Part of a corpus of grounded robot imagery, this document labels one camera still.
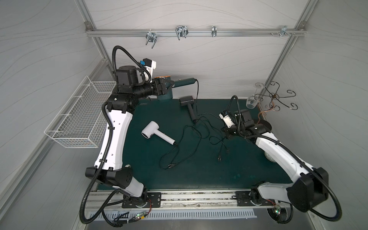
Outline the small metal hook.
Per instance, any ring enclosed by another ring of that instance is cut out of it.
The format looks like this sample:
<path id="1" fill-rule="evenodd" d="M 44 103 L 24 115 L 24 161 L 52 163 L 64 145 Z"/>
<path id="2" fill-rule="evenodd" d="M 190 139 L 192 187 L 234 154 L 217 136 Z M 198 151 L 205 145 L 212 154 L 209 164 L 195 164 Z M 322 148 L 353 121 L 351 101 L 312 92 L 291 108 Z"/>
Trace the small metal hook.
<path id="1" fill-rule="evenodd" d="M 211 36 L 216 37 L 217 36 L 217 27 L 214 25 L 211 28 Z"/>

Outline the metal double hook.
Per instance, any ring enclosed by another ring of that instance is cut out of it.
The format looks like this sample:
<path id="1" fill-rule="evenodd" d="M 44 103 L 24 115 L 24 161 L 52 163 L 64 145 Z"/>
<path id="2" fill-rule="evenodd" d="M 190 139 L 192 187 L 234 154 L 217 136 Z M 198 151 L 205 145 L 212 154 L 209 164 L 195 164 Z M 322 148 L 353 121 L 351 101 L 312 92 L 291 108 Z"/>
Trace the metal double hook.
<path id="1" fill-rule="evenodd" d="M 186 38 L 188 35 L 188 27 L 186 25 L 177 26 L 175 28 L 175 33 L 178 40 L 180 40 L 182 37 Z"/>

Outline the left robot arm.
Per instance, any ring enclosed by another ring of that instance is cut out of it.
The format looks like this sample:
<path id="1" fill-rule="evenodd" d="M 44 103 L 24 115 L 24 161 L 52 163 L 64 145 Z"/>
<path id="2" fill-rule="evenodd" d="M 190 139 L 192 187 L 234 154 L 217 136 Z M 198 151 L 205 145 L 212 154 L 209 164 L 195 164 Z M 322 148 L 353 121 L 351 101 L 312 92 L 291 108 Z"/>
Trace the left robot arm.
<path id="1" fill-rule="evenodd" d="M 90 178 L 91 182 L 80 204 L 79 218 L 83 224 L 93 222 L 117 193 L 122 193 L 136 205 L 146 205 L 148 195 L 145 185 L 134 178 L 130 166 L 123 165 L 124 143 L 139 100 L 151 95 L 165 95 L 171 88 L 166 85 L 164 79 L 152 78 L 148 70 L 153 68 L 152 60 L 145 58 L 138 62 L 122 46 L 113 48 L 112 63 L 116 85 L 109 98 L 102 104 L 102 114 L 107 121 L 107 128 L 101 153 L 95 165 L 85 171 L 86 177 Z M 86 203 L 96 182 L 111 186 L 114 191 L 96 213 L 88 218 L 85 215 Z"/>

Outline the horizontal aluminium rail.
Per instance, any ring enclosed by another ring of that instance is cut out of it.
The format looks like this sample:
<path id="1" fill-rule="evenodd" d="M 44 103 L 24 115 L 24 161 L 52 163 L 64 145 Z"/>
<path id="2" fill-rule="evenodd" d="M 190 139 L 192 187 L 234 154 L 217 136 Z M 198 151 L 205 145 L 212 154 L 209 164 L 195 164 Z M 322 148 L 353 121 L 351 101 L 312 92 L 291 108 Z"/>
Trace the horizontal aluminium rail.
<path id="1" fill-rule="evenodd" d="M 157 37 L 177 37 L 175 29 L 95 29 L 87 31 L 88 37 L 146 37 L 149 31 L 153 31 Z M 270 33 L 277 33 L 281 28 L 276 29 L 221 29 L 217 28 L 216 37 L 262 37 L 272 36 Z M 295 36 L 306 35 L 306 30 L 288 29 L 294 32 Z M 187 37 L 212 37 L 211 28 L 188 29 Z"/>

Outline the metal hook clamp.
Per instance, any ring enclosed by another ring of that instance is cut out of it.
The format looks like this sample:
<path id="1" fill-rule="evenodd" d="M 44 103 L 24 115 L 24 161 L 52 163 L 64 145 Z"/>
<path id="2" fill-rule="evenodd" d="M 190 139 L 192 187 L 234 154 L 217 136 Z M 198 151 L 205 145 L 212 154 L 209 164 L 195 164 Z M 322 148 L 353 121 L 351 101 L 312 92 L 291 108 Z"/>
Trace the metal hook clamp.
<path id="1" fill-rule="evenodd" d="M 157 42 L 157 35 L 153 31 L 150 30 L 146 34 L 146 43 L 145 43 L 145 45 L 147 45 L 148 43 L 151 43 L 151 49 L 153 49 L 156 42 Z"/>

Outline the green table mat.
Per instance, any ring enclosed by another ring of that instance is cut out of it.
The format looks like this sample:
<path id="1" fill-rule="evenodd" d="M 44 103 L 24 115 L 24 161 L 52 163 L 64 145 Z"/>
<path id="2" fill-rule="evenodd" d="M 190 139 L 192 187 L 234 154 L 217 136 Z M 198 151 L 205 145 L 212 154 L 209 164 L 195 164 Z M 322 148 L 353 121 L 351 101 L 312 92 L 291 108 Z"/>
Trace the green table mat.
<path id="1" fill-rule="evenodd" d="M 235 111 L 237 104 L 228 99 L 200 99 L 202 118 L 193 124 L 188 109 L 176 99 L 140 101 L 128 128 L 123 163 L 131 165 L 134 177 L 150 190 L 289 183 L 288 175 L 260 148 L 240 137 L 223 137 L 220 130 L 224 124 L 218 115 L 228 107 Z M 141 132 L 151 121 L 176 143 L 171 145 L 157 135 L 143 137 Z"/>

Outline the white hair dryer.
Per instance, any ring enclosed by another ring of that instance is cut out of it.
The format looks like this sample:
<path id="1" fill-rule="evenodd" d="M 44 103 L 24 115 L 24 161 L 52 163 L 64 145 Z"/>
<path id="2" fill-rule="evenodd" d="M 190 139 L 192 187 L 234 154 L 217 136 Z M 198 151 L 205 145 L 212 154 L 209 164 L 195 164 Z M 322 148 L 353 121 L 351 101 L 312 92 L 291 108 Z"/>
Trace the white hair dryer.
<path id="1" fill-rule="evenodd" d="M 168 142 L 171 145 L 174 145 L 176 143 L 174 139 L 170 138 L 166 134 L 164 134 L 161 131 L 159 131 L 159 125 L 156 122 L 154 122 L 154 121 L 151 121 L 142 130 L 141 134 L 146 139 L 150 139 L 153 135 L 157 135 L 158 137 L 160 137 L 161 139 L 163 139 L 164 141 Z"/>

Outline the green hair dryer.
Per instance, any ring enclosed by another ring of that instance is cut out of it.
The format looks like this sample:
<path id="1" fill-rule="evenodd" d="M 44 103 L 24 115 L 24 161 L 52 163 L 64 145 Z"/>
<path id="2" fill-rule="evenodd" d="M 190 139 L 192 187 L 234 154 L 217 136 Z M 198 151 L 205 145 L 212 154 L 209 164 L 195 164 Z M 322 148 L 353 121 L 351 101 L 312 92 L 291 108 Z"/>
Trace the green hair dryer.
<path id="1" fill-rule="evenodd" d="M 171 80 L 170 76 L 156 77 L 155 79 L 163 80 L 163 83 L 167 89 L 166 94 L 157 96 L 157 99 L 159 101 L 169 101 L 173 99 L 173 88 L 191 85 L 197 81 L 197 79 L 195 78 L 187 78 L 183 80 Z"/>

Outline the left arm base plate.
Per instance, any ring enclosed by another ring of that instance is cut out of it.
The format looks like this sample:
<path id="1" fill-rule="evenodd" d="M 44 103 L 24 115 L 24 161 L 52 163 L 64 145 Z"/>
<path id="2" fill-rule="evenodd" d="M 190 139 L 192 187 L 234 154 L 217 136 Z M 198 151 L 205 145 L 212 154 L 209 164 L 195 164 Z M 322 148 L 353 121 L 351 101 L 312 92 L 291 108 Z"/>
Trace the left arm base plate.
<path id="1" fill-rule="evenodd" d="M 161 206 L 161 192 L 147 192 L 141 197 L 130 197 L 122 203 L 123 209 L 159 208 Z"/>

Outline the clear wine glass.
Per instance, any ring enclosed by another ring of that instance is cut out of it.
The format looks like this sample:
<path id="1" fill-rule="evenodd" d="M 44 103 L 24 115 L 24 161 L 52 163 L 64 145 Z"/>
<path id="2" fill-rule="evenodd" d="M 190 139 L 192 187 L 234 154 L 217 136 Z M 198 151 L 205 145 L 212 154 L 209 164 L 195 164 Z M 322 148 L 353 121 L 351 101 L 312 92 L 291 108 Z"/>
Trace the clear wine glass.
<path id="1" fill-rule="evenodd" d="M 264 84 L 257 82 L 254 84 L 254 92 L 247 98 L 246 107 L 248 109 L 254 109 L 258 105 L 259 102 L 263 101 L 263 96 L 261 94 L 264 89 Z"/>

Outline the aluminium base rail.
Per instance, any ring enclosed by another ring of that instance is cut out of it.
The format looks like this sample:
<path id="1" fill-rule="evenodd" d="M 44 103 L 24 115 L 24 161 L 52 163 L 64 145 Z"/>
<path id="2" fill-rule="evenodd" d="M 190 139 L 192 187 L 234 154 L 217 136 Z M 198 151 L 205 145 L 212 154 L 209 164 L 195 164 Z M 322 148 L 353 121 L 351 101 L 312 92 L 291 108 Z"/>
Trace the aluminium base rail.
<path id="1" fill-rule="evenodd" d="M 270 201 L 265 204 L 254 206 L 250 201 L 243 203 L 248 206 L 238 206 L 242 201 L 235 198 L 236 192 L 242 191 L 248 194 L 250 189 L 196 189 L 196 190 L 149 190 L 151 193 L 161 193 L 160 197 L 152 200 L 153 204 L 160 204 L 160 207 L 153 210 L 181 210 L 181 209 L 268 209 L 274 205 Z M 112 190 L 97 190 L 91 192 L 87 203 L 86 212 L 97 211 L 103 202 L 107 199 Z"/>

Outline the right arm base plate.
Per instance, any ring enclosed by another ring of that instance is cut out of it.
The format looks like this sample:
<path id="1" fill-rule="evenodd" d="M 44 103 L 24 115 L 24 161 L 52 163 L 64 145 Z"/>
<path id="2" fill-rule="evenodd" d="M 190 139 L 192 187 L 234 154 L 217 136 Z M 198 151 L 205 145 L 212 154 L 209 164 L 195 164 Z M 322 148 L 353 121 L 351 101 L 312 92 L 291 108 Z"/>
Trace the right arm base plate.
<path id="1" fill-rule="evenodd" d="M 235 195 L 232 195 L 232 199 L 236 200 L 237 206 L 274 206 L 276 203 L 272 200 L 263 199 L 260 194 L 255 190 L 250 191 L 236 191 Z"/>

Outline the right metal hook bracket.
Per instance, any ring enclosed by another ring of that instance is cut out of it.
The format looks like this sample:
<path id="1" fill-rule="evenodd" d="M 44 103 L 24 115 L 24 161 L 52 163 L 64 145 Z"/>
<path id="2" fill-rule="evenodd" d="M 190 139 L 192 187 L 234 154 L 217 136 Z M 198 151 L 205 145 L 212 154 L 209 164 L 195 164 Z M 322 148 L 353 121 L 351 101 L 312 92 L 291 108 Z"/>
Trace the right metal hook bracket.
<path id="1" fill-rule="evenodd" d="M 294 32 L 289 32 L 287 26 L 283 26 L 281 30 L 277 33 L 270 33 L 272 36 L 277 37 L 293 37 L 296 34 Z"/>

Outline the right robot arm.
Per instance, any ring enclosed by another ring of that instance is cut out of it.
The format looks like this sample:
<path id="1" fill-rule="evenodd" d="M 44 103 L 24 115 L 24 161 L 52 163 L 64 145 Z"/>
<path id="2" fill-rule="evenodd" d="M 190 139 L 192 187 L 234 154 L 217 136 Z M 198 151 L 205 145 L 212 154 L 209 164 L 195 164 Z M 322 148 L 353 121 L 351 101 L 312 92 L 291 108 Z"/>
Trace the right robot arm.
<path id="1" fill-rule="evenodd" d="M 289 204 L 290 209 L 310 211 L 326 221 L 339 221 L 343 215 L 342 207 L 329 187 L 328 172 L 322 167 L 313 167 L 282 144 L 272 133 L 269 122 L 263 120 L 256 124 L 248 110 L 240 109 L 236 95 L 231 97 L 230 102 L 236 102 L 237 112 L 230 112 L 228 107 L 219 114 L 224 123 L 222 130 L 226 137 L 238 136 L 256 145 L 277 163 L 291 180 L 289 184 L 266 181 L 257 183 L 252 186 L 248 195 L 250 201 L 255 206 L 261 206 L 264 201 L 272 199 Z M 332 199 L 336 209 L 336 214 L 332 217 L 314 209 L 328 198 Z"/>

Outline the black hair dryer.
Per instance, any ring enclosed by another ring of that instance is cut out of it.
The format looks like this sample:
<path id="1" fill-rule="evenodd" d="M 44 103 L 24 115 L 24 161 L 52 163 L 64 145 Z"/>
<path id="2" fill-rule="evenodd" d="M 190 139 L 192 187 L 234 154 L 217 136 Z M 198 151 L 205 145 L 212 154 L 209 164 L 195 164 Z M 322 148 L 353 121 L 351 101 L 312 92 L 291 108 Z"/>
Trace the black hair dryer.
<path id="1" fill-rule="evenodd" d="M 189 111 L 189 114 L 190 114 L 190 117 L 191 117 L 191 120 L 192 122 L 195 124 L 197 122 L 197 117 L 194 113 L 194 110 L 193 110 L 193 105 L 194 105 L 194 99 L 192 96 L 185 96 L 185 97 L 181 97 L 179 99 L 179 102 L 180 102 L 180 105 L 181 106 L 186 106 L 188 111 Z"/>

